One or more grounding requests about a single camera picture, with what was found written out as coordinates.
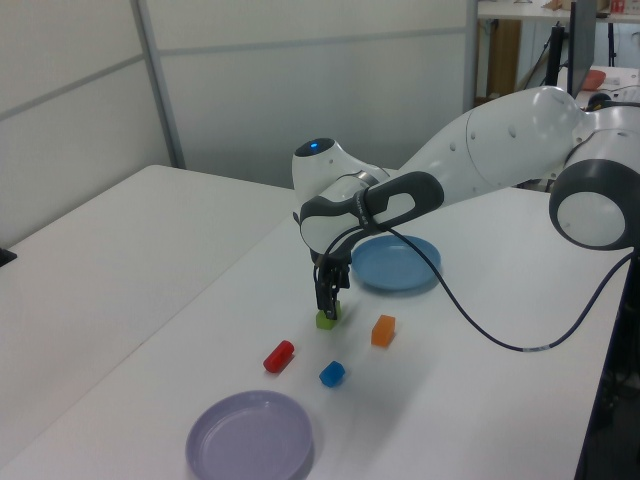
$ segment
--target cable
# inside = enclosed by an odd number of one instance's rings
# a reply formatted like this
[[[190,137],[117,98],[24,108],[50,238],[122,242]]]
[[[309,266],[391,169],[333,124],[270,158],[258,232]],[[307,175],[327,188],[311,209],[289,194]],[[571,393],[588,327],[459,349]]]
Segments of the cable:
[[[542,53],[538,57],[538,61],[535,63],[535,65],[531,69],[531,73],[529,74],[529,78],[525,82],[524,87],[522,87],[522,90],[526,90],[527,87],[529,86],[529,82],[531,81],[531,78],[533,77],[533,74],[536,73],[536,70],[538,69],[538,65],[540,65],[540,62],[542,61],[542,57],[544,56],[544,52],[546,52],[547,48],[549,48],[549,43],[551,43],[551,35],[549,35],[549,38],[547,39],[546,43],[542,47]]]
[[[560,345],[562,342],[564,342],[567,338],[569,338],[571,335],[573,335],[573,333],[577,330],[577,328],[580,326],[580,324],[583,322],[583,320],[585,319],[585,317],[587,316],[587,314],[589,313],[589,310],[591,310],[591,307],[593,307],[593,304],[596,302],[596,300],[598,299],[598,297],[600,296],[600,293],[602,292],[602,290],[604,289],[604,287],[607,285],[607,283],[609,283],[609,280],[611,280],[611,277],[613,277],[613,275],[618,271],[618,269],[620,267],[622,267],[622,265],[624,265],[625,263],[627,263],[634,255],[635,252],[631,252],[628,255],[625,255],[620,261],[618,261],[618,263],[616,263],[611,270],[609,270],[609,273],[607,273],[605,275],[605,277],[603,278],[602,282],[600,282],[600,285],[598,285],[598,288],[596,288],[595,293],[592,295],[591,299],[589,300],[589,302],[587,303],[586,307],[584,308],[584,310],[582,311],[582,313],[580,314],[580,316],[578,317],[578,319],[576,320],[576,322],[571,326],[571,328],[569,328],[569,330],[567,330],[567,332],[562,335],[560,338],[558,338],[556,341],[551,342],[548,345],[542,345],[539,347],[516,347],[513,345],[509,345],[508,343],[502,342],[500,340],[498,340],[497,338],[493,337],[491,334],[489,334],[488,332],[486,332],[482,327],[480,327],[480,325],[478,325],[476,322],[473,321],[473,319],[469,316],[469,314],[464,310],[464,308],[462,308],[462,305],[460,305],[460,303],[458,302],[458,300],[456,299],[456,297],[453,295],[453,293],[451,292],[451,290],[449,289],[449,286],[447,285],[447,283],[444,281],[444,278],[442,278],[442,275],[440,275],[440,272],[438,272],[438,269],[436,268],[436,266],[433,264],[433,262],[431,260],[429,260],[429,258],[422,253],[422,251],[420,251],[420,249],[418,247],[416,247],[409,239],[407,239],[406,237],[404,237],[403,235],[399,234],[398,232],[396,232],[395,230],[393,230],[392,228],[384,228],[381,226],[381,229],[384,229],[385,231],[388,231],[389,233],[392,233],[393,235],[395,235],[397,238],[399,238],[400,240],[402,240],[404,243],[406,243],[409,247],[411,247],[418,255],[420,255],[420,257],[427,263],[427,265],[429,265],[429,267],[431,268],[431,270],[433,270],[434,275],[436,276],[436,278],[438,279],[438,281],[440,282],[440,284],[442,285],[442,288],[444,288],[445,292],[447,292],[447,295],[449,295],[449,298],[451,299],[451,301],[453,302],[453,304],[456,306],[456,308],[458,309],[458,311],[462,314],[462,316],[478,331],[480,332],[482,335],[484,335],[486,338],[488,338],[489,340],[491,340],[493,343],[500,345],[501,347],[504,347],[508,350],[513,350],[516,352],[541,352],[543,350],[550,350],[554,347],[557,347],[558,345]]]

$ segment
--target blue plate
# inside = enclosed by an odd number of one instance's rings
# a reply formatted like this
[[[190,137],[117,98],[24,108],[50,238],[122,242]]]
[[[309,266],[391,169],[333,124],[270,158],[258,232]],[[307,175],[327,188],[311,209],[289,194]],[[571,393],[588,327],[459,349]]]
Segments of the blue plate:
[[[440,252],[429,242],[407,238],[440,270]],[[435,278],[433,271],[413,249],[393,235],[376,237],[353,251],[353,271],[366,285],[383,290],[411,290]]]

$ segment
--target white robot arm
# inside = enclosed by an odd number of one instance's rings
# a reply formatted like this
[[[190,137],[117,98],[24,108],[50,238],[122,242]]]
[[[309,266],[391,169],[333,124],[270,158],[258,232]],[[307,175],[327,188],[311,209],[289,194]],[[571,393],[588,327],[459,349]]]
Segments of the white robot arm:
[[[494,100],[446,126],[393,176],[330,139],[301,146],[293,180],[300,232],[321,266],[318,308],[336,318],[360,239],[562,167],[549,205],[560,234],[585,248],[640,246],[640,108],[609,103],[584,112],[555,87]]]

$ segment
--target purple plate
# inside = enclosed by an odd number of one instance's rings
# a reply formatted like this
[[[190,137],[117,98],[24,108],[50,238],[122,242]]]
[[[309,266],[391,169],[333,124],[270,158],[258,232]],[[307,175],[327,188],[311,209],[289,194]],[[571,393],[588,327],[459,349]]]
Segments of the purple plate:
[[[201,480],[289,480],[312,453],[311,422],[277,392],[238,393],[213,405],[187,438],[187,461]]]

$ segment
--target orange cube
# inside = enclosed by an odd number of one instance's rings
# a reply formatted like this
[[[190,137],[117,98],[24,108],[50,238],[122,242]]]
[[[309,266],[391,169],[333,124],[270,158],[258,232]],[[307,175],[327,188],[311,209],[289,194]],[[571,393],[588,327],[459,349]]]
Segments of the orange cube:
[[[371,331],[371,345],[388,347],[393,340],[396,330],[396,318],[389,315],[380,315],[376,325]]]

